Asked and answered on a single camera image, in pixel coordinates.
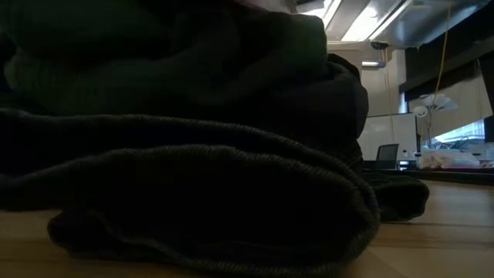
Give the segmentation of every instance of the yellow cable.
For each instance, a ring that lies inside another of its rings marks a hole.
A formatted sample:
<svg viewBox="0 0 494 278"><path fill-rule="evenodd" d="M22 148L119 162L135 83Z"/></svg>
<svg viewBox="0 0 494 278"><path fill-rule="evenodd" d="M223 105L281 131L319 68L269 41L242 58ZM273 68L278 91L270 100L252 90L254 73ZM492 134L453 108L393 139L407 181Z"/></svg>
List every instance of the yellow cable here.
<svg viewBox="0 0 494 278"><path fill-rule="evenodd" d="M435 92L432 94L432 106L434 106L435 102L435 96L439 91L439 86L441 85L441 77L442 77L442 71L445 66L445 56L446 56L446 46L448 44L448 33L449 33L449 22L451 21L451 2L448 4L448 17L446 19L446 32L445 32L445 41L442 44L442 56L441 56L441 66L439 67L439 76L438 76L438 82L435 86ZM429 124L428 124L428 132L432 133L432 110L429 111Z"/></svg>
<svg viewBox="0 0 494 278"><path fill-rule="evenodd" d="M450 21L450 19L451 19L451 3L449 4L449 7L448 7L448 19L446 20L445 42L442 44L441 66L439 67L439 77L438 77L438 83L435 86L435 93L437 93L439 91L439 85L441 84L442 70L444 69L444 66L445 66L446 45L448 44L448 33L449 33L449 21Z"/></svg>

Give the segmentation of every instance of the wooden table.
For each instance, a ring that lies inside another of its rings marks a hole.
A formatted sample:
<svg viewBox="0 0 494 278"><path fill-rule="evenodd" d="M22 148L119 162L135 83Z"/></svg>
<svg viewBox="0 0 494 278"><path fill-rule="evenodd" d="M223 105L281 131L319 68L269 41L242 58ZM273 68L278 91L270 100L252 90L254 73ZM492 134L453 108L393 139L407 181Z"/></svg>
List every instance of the wooden table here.
<svg viewBox="0 0 494 278"><path fill-rule="evenodd" d="M494 187L430 181L426 213L383 224L344 277L494 277ZM205 277L173 266L71 259L46 222L56 212L0 213L0 277Z"/></svg>

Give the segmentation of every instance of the ceiling light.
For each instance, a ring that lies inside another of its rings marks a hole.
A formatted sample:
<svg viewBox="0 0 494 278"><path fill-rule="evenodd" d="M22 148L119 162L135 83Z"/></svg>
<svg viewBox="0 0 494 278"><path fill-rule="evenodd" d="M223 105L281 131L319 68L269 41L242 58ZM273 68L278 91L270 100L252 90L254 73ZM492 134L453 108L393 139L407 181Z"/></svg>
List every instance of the ceiling light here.
<svg viewBox="0 0 494 278"><path fill-rule="evenodd" d="M362 66L365 67L385 67L383 62L380 61L363 61Z"/></svg>
<svg viewBox="0 0 494 278"><path fill-rule="evenodd" d="M358 15L341 40L344 42L364 41L378 26L377 11L374 8L367 7Z"/></svg>
<svg viewBox="0 0 494 278"><path fill-rule="evenodd" d="M389 17L375 32L370 35L369 39L374 40L379 36L414 0L407 0L401 7Z"/></svg>
<svg viewBox="0 0 494 278"><path fill-rule="evenodd" d="M326 28L330 24L331 19L333 19L338 7L340 7L341 1L342 0L324 0L324 8L317 8L312 11L303 12L303 14L319 17L323 20L324 28Z"/></svg>

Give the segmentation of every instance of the ceiling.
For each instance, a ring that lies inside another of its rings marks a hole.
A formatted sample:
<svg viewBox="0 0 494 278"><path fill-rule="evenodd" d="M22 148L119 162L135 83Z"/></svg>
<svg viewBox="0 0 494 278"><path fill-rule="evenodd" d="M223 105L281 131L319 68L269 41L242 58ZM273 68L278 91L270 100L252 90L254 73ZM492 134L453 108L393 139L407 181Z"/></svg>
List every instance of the ceiling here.
<svg viewBox="0 0 494 278"><path fill-rule="evenodd" d="M372 40L418 47L486 5L489 0L272 0L285 10L316 15L328 41Z"/></svg>

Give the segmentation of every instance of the dark fabric pile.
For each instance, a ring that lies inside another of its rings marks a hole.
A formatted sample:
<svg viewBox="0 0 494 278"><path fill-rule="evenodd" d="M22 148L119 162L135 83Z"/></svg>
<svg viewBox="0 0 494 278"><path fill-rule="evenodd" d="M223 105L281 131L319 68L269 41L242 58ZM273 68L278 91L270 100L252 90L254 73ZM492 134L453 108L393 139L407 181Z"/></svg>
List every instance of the dark fabric pile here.
<svg viewBox="0 0 494 278"><path fill-rule="evenodd" d="M421 182L360 173L367 92L327 55L315 17L14 0L0 29L17 48L0 97L0 209L62 210L49 234L74 256L333 275L380 215L424 210Z"/></svg>

